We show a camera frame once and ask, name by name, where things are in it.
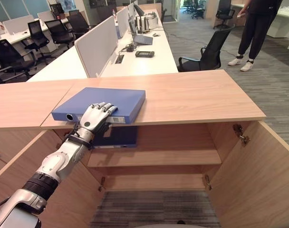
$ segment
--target phone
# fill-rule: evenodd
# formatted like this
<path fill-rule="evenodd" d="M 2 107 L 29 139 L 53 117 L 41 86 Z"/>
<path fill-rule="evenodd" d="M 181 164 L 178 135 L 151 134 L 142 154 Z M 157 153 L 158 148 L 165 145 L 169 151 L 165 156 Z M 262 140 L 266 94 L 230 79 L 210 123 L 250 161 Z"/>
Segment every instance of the phone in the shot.
<path fill-rule="evenodd" d="M 246 13 L 242 13 L 240 16 L 237 16 L 237 18 L 242 18 L 246 15 Z"/>
<path fill-rule="evenodd" d="M 145 57 L 145 58 L 152 58 L 154 56 L 153 51 L 136 51 L 136 57 Z"/>

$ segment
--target robotic arm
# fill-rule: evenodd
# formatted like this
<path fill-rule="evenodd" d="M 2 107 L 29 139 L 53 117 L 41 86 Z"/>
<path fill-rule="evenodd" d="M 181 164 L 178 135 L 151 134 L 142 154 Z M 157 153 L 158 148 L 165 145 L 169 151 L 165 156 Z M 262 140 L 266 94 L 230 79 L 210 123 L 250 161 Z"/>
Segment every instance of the robotic arm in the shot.
<path fill-rule="evenodd" d="M 41 227 L 39 218 L 34 214 L 44 211 L 47 200 L 57 186 L 71 173 L 85 152 L 91 149 L 95 134 L 108 130 L 110 123 L 106 123 L 106 119 L 116 109 L 104 102 L 91 104 L 87 108 L 60 148 L 47 156 L 35 174 L 2 206 L 0 228 Z"/>

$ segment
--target person's hand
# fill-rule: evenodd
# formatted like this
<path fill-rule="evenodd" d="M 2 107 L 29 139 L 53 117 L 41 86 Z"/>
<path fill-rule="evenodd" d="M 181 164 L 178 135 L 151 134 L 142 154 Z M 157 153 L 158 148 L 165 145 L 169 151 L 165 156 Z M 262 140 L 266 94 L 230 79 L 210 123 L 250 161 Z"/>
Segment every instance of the person's hand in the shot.
<path fill-rule="evenodd" d="M 238 18 L 240 18 L 240 17 L 243 17 L 245 14 L 246 14 L 246 11 L 247 11 L 247 9 L 244 9 L 244 8 L 242 8 L 241 10 L 240 10 L 240 12 L 238 13 Z"/>

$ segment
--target white sneaker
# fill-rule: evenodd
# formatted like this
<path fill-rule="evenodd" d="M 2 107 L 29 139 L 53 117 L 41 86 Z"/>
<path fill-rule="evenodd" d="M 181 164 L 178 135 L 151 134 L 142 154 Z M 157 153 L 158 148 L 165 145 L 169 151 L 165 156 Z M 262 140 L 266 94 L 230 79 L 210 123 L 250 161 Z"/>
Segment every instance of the white sneaker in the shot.
<path fill-rule="evenodd" d="M 248 61 L 248 62 L 245 64 L 245 66 L 243 66 L 243 67 L 241 68 L 241 71 L 243 71 L 243 72 L 249 71 L 252 67 L 253 67 L 253 63 L 251 63 L 251 62 Z"/>
<path fill-rule="evenodd" d="M 235 58 L 234 60 L 232 60 L 231 62 L 228 63 L 229 66 L 235 66 L 235 65 L 239 65 L 241 64 L 241 58 Z"/>

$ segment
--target black pants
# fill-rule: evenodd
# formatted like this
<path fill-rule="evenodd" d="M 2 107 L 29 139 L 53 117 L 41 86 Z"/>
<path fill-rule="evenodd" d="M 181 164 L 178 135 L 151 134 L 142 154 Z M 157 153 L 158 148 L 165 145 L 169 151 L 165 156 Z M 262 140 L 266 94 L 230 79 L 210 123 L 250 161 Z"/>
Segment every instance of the black pants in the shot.
<path fill-rule="evenodd" d="M 240 55 L 245 54 L 252 40 L 249 58 L 255 59 L 262 48 L 272 19 L 272 15 L 248 15 L 239 47 Z"/>

